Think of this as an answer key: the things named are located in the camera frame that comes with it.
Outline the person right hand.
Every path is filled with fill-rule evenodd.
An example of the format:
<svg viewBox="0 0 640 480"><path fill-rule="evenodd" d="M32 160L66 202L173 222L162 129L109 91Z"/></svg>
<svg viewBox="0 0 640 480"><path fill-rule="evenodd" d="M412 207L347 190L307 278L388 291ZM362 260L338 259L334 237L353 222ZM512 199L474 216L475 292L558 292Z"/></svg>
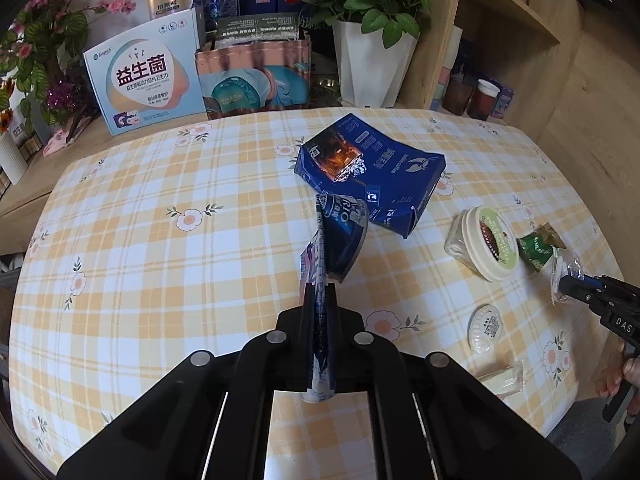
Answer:
<svg viewBox="0 0 640 480"><path fill-rule="evenodd" d="M594 388L598 396L608 399L620 392L623 382L639 389L639 358L626 356L626 344L619 341L603 351Z"/></svg>

